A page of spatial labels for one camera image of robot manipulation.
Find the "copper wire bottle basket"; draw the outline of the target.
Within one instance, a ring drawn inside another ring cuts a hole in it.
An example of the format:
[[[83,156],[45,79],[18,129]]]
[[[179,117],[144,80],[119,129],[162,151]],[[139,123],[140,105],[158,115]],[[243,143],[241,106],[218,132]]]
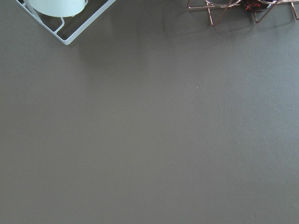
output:
[[[203,0],[201,5],[193,5],[193,1],[187,1],[187,9],[190,11],[206,11],[211,26],[216,26],[231,8],[242,7],[253,16],[256,24],[279,5],[289,5],[295,20],[299,19],[298,0]]]

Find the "white cup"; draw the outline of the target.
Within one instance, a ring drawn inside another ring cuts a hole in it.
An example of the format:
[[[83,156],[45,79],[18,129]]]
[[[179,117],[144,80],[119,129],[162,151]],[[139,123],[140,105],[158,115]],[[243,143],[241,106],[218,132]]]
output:
[[[25,0],[34,10],[52,17],[72,17],[85,8],[87,0]]]

